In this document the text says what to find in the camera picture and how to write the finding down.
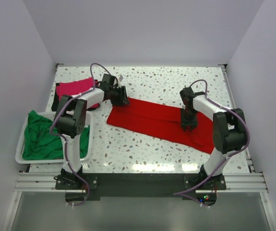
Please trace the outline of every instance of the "table surface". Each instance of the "table surface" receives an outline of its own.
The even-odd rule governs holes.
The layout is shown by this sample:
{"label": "table surface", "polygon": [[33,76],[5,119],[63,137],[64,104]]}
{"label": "table surface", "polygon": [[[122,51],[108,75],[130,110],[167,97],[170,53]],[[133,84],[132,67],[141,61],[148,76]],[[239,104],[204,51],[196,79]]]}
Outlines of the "table surface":
{"label": "table surface", "polygon": [[[113,67],[112,75],[122,75],[131,98],[181,107],[179,92],[195,80],[205,79],[209,84],[209,97],[224,106],[231,106],[228,90],[219,67]],[[101,80],[103,69],[94,66],[95,79]],[[51,111],[55,83],[72,82],[88,78],[89,67],[58,67],[46,111]],[[193,86],[204,90],[204,83]],[[90,173],[197,173],[209,154],[186,145],[160,140],[151,136],[108,125],[110,101],[101,103],[93,111],[94,134],[92,152],[82,163],[83,172]],[[60,172],[63,164],[32,164],[30,172]],[[246,154],[242,152],[230,159],[224,173],[249,173]]]}

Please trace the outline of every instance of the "pink cloth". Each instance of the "pink cloth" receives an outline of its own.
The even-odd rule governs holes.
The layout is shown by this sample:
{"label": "pink cloth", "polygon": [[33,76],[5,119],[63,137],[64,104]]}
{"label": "pink cloth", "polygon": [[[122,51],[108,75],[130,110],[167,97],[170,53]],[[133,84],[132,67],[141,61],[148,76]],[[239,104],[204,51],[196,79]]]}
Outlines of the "pink cloth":
{"label": "pink cloth", "polygon": [[[93,87],[93,79],[86,78],[79,81],[74,81],[71,83],[60,83],[56,87],[56,94],[59,96],[59,101],[63,95],[77,95],[79,93],[85,92]],[[99,104],[92,105],[91,108],[99,107]]]}

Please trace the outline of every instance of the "white plastic basket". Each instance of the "white plastic basket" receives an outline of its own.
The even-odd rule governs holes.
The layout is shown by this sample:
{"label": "white plastic basket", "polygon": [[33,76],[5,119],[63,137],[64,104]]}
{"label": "white plastic basket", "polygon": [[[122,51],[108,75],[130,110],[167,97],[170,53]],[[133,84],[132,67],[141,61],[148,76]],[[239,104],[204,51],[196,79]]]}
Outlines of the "white plastic basket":
{"label": "white plastic basket", "polygon": [[[41,112],[37,113],[40,116],[43,116],[45,118],[48,118],[53,121],[55,112]],[[18,163],[20,164],[47,164],[47,163],[62,163],[64,159],[57,159],[57,160],[25,160],[22,157],[23,151],[24,151],[24,146],[25,146],[25,137],[24,137],[24,131],[27,126],[27,118],[22,126],[22,130],[20,133],[17,149],[16,149],[16,156],[15,159]],[[89,147],[88,147],[88,153],[87,155],[81,159],[81,161],[85,161],[87,156],[90,155],[91,149],[92,149],[92,141],[93,141],[93,115],[91,112],[87,111],[86,112],[86,119],[85,119],[85,126],[87,127],[90,125],[90,135],[89,135]]]}

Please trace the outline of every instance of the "crumpled green cloth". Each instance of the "crumpled green cloth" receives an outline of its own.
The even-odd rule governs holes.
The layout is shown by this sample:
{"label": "crumpled green cloth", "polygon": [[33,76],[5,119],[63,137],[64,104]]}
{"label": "crumpled green cloth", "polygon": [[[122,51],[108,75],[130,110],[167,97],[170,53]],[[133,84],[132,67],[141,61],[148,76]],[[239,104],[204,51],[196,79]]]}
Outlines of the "crumpled green cloth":
{"label": "crumpled green cloth", "polygon": [[[35,111],[28,114],[27,127],[24,131],[25,147],[22,157],[25,160],[63,159],[61,138],[50,135],[52,121],[38,115]],[[90,126],[80,136],[80,158],[84,158],[89,147]]]}

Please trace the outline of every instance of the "folded red cloth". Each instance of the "folded red cloth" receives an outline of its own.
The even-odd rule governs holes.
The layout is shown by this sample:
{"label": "folded red cloth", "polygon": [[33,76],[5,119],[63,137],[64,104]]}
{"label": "folded red cloth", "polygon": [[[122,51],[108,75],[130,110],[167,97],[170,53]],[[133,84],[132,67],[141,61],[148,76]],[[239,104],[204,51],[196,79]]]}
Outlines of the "folded red cloth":
{"label": "folded red cloth", "polygon": [[184,131],[181,127],[181,109],[129,99],[130,105],[113,106],[107,124],[136,131],[149,136],[181,143],[211,154],[212,121],[202,113],[197,114],[198,127]]}
{"label": "folded red cloth", "polygon": [[[88,89],[93,87],[93,79],[86,78],[79,81],[74,81],[70,83],[60,83],[59,86],[56,87],[56,93],[59,96],[59,100],[63,95],[77,95],[79,93],[85,92]],[[99,104],[92,105],[91,108],[99,107]]]}

